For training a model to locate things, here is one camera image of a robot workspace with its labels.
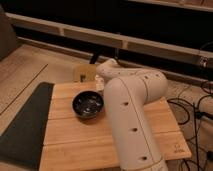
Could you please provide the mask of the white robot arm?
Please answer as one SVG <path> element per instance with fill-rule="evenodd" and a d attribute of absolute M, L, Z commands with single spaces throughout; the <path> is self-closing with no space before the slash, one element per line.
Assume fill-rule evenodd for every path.
<path fill-rule="evenodd" d="M 124 171 L 168 171 L 151 131 L 144 105 L 165 95 L 167 79 L 157 70 L 122 68 L 115 59 L 97 67 L 120 167 Z"/>

